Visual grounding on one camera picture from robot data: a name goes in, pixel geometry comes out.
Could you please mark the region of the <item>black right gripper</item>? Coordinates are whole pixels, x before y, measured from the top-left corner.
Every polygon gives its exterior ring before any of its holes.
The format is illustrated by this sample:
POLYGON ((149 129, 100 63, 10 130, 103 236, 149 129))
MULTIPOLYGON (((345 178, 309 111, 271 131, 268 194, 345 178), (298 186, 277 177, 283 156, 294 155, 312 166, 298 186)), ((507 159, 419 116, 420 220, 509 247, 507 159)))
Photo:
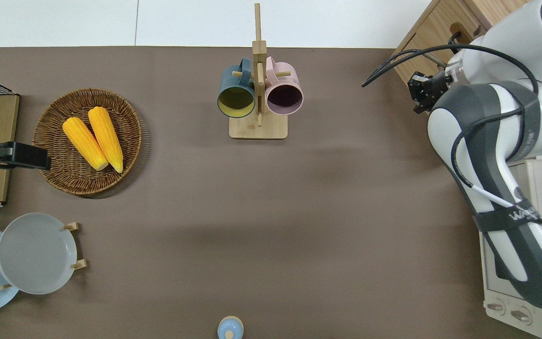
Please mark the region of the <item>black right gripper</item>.
POLYGON ((414 72, 407 82, 409 94, 415 102, 414 112, 416 114, 430 112, 453 81, 452 75, 445 75, 445 71, 440 71, 434 76, 414 72))

